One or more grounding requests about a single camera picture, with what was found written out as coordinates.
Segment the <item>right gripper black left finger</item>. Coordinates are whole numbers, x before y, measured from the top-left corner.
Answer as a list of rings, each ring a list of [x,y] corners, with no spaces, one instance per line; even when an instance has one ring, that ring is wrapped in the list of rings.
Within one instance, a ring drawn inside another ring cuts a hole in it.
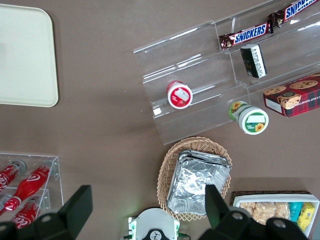
[[[75,240],[93,212],[92,186],[82,185],[57,212],[18,231],[20,240]]]

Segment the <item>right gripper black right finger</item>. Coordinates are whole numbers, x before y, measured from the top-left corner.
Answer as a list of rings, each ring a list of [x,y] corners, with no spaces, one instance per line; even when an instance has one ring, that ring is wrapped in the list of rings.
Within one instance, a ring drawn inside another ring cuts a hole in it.
[[[210,228],[201,240],[264,240],[266,231],[256,223],[248,211],[229,207],[215,185],[205,186],[205,211]]]

